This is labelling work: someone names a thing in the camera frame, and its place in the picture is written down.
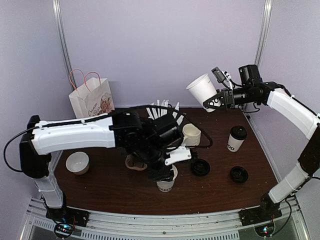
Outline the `stack of black cup lids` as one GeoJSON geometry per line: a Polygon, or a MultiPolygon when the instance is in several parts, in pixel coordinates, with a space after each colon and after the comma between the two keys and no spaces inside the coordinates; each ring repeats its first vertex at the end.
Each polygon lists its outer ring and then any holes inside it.
{"type": "Polygon", "coordinates": [[[234,166],[230,170],[230,177],[235,183],[243,184],[248,180],[249,174],[242,166],[234,166]]]}

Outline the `single white paper cup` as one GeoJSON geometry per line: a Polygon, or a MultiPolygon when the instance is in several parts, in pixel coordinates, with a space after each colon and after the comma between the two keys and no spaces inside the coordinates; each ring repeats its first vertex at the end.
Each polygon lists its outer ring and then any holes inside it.
{"type": "Polygon", "coordinates": [[[228,138],[228,142],[227,142],[227,149],[231,152],[237,152],[242,143],[244,142],[244,140],[237,140],[234,139],[231,135],[230,135],[230,131],[229,131],[229,138],[228,138]]]}

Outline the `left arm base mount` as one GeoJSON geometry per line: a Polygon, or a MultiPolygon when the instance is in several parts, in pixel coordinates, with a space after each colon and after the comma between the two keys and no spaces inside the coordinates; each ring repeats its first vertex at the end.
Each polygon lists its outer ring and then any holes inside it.
{"type": "Polygon", "coordinates": [[[60,239],[69,238],[76,227],[86,227],[90,213],[70,207],[47,208],[46,218],[54,222],[53,233],[60,239]]]}

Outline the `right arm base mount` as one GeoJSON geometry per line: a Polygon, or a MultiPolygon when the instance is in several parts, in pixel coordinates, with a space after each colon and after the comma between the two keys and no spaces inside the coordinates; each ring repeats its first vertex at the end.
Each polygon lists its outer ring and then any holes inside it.
{"type": "Polygon", "coordinates": [[[263,211],[260,206],[253,208],[242,208],[238,212],[241,224],[245,226],[253,226],[255,233],[259,237],[271,237],[276,231],[275,219],[282,216],[280,210],[268,212],[263,211]]]}

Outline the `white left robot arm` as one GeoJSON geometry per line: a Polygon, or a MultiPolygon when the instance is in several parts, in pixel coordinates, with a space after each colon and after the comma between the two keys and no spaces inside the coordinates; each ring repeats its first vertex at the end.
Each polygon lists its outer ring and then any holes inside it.
{"type": "Polygon", "coordinates": [[[82,148],[123,148],[136,154],[150,168],[155,181],[170,180],[173,173],[165,165],[166,148],[182,139],[179,126],[170,114],[155,120],[141,118],[134,109],[99,116],[47,122],[35,115],[19,143],[22,172],[32,178],[46,206],[61,222],[72,218],[66,196],[49,171],[51,153],[82,148]]]}

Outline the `brown pulp cup carrier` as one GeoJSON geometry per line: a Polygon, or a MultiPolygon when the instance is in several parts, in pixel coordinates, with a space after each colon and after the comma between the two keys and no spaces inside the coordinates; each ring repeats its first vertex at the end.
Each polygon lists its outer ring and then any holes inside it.
{"type": "Polygon", "coordinates": [[[125,159],[125,166],[130,170],[144,171],[147,169],[147,164],[140,161],[135,155],[128,155],[125,159]]]}

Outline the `white ceramic bowl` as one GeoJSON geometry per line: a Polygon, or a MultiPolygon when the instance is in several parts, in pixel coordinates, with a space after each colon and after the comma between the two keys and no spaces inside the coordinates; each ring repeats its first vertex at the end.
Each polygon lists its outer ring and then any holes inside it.
{"type": "Polygon", "coordinates": [[[90,168],[89,156],[82,151],[72,153],[67,158],[65,167],[75,175],[84,175],[90,168]]]}

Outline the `cream ceramic mug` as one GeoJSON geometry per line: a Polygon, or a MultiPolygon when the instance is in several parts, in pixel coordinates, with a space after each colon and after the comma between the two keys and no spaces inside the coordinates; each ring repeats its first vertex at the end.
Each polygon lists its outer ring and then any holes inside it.
{"type": "Polygon", "coordinates": [[[192,123],[185,124],[182,128],[183,142],[186,147],[198,146],[201,141],[201,131],[192,123]]]}

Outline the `bundle of wrapped white straws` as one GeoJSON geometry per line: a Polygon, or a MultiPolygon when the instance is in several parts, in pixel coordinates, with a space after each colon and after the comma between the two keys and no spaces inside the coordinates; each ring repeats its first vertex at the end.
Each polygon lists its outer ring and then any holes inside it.
{"type": "MultiPolygon", "coordinates": [[[[165,99],[163,101],[160,101],[159,99],[156,101],[156,103],[152,103],[151,104],[152,106],[158,106],[158,107],[155,107],[155,108],[149,108],[147,107],[146,108],[146,111],[148,113],[148,117],[152,120],[156,120],[164,115],[167,115],[169,113],[169,108],[171,108],[172,106],[170,105],[169,103],[169,100],[168,99],[165,99]]],[[[183,122],[184,120],[184,116],[183,115],[179,115],[178,114],[178,111],[180,110],[180,102],[178,101],[174,107],[174,110],[173,113],[172,113],[172,116],[173,118],[176,120],[176,123],[180,126],[181,123],[183,122]]]]}

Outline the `black cup lid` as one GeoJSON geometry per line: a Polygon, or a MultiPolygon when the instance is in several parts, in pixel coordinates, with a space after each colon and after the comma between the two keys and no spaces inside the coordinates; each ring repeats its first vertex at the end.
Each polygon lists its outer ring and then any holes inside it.
{"type": "Polygon", "coordinates": [[[247,130],[242,125],[236,125],[236,126],[233,126],[230,129],[230,135],[234,139],[242,141],[242,140],[245,140],[247,138],[247,130]]]}
{"type": "Polygon", "coordinates": [[[193,161],[190,165],[190,171],[198,177],[206,176],[210,172],[210,170],[210,164],[207,161],[200,158],[193,161]]]}

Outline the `white printed paper bag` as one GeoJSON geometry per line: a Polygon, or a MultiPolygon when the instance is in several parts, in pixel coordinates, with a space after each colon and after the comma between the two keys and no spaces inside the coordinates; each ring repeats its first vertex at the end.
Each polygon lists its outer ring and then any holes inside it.
{"type": "Polygon", "coordinates": [[[111,88],[107,78],[91,71],[83,74],[83,84],[74,88],[68,97],[77,119],[95,117],[115,109],[111,88]]]}

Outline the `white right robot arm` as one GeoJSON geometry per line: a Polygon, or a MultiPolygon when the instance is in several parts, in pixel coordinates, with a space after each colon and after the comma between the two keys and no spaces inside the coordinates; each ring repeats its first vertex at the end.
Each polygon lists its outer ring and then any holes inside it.
{"type": "Polygon", "coordinates": [[[240,84],[234,83],[218,67],[214,67],[211,72],[225,88],[206,97],[202,102],[204,107],[218,109],[216,101],[220,101],[220,106],[226,110],[249,103],[264,105],[285,118],[295,128],[295,133],[306,140],[292,170],[260,199],[256,216],[259,220],[266,221],[278,210],[285,198],[298,192],[319,170],[320,115],[297,100],[284,85],[264,81],[255,64],[239,67],[240,84]]]}

